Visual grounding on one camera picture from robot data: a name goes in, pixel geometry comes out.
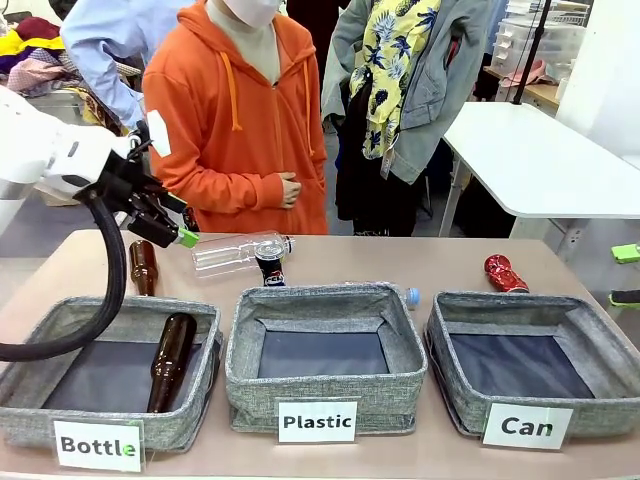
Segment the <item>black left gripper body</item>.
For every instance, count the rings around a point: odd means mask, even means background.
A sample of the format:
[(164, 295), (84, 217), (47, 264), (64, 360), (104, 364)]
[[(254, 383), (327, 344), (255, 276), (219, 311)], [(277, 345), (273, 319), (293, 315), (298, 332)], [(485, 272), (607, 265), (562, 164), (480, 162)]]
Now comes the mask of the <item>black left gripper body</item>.
[(151, 174), (148, 153), (139, 150), (126, 159), (111, 152), (99, 178), (81, 188), (74, 199), (88, 206), (90, 199), (101, 198), (112, 212), (124, 212), (131, 220), (144, 215), (165, 222), (168, 215), (161, 205), (165, 193)]

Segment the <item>person's right hand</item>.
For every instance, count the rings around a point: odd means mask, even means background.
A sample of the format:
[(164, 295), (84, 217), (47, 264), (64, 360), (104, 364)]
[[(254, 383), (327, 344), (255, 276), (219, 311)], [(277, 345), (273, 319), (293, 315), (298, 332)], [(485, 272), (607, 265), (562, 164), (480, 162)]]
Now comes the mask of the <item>person's right hand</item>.
[(293, 172), (281, 172), (278, 174), (282, 190), (282, 202), (280, 207), (283, 209), (292, 209), (301, 192), (301, 184), (296, 180)]

